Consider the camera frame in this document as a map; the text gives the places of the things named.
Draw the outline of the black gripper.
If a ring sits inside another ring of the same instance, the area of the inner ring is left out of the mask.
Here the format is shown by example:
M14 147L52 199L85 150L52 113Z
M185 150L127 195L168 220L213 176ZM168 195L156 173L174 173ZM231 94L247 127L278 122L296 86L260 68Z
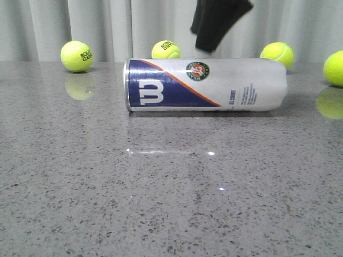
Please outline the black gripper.
M214 52L232 26L253 8L250 1L197 1L191 33L197 36L195 47Z

